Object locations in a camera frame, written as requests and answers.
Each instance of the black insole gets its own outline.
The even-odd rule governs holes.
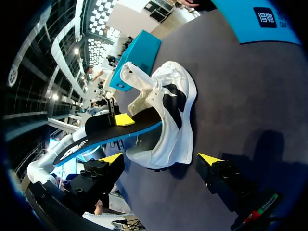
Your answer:
[[[53,165],[55,167],[60,166],[84,151],[90,148],[95,148],[98,145],[148,132],[151,129],[158,127],[161,122],[158,112],[152,107],[139,112],[133,116],[132,119],[135,123],[126,127],[101,127],[97,125],[99,122],[94,123],[93,126],[95,127],[91,129],[91,134],[81,138],[62,150],[54,160]]]

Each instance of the shoe sole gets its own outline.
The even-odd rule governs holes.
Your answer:
[[[182,155],[175,156],[175,162],[182,163],[182,164],[190,164],[192,161],[192,155],[193,155],[193,130],[190,122],[190,114],[191,114],[191,108],[193,106],[193,102],[196,99],[197,96],[197,88],[196,85],[191,77],[191,75],[188,73],[188,71],[178,64],[177,62],[171,62],[176,69],[182,70],[182,72],[185,73],[188,84],[189,84],[189,90],[187,95],[187,101],[184,106],[184,112],[183,112],[183,119],[182,119],[182,134],[181,134],[181,145],[180,145],[180,151],[182,152]]]

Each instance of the sneaker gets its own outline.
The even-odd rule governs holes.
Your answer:
[[[162,120],[162,132],[156,146],[151,150],[139,146],[130,148],[126,151],[127,157],[151,169],[165,168],[175,162],[189,164],[193,152],[190,111],[197,95],[189,73],[176,62],[166,62],[151,78],[135,64],[127,62],[120,76],[140,91],[128,106],[131,114],[153,107]]]

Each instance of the blue banner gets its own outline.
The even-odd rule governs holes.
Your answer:
[[[282,12],[267,0],[212,0],[239,43],[283,41],[301,44]]]

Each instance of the blue box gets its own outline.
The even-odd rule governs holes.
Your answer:
[[[110,81],[110,86],[121,91],[131,89],[131,86],[123,82],[120,77],[122,66],[128,61],[150,75],[160,44],[161,40],[154,35],[145,30],[140,32],[123,53]]]

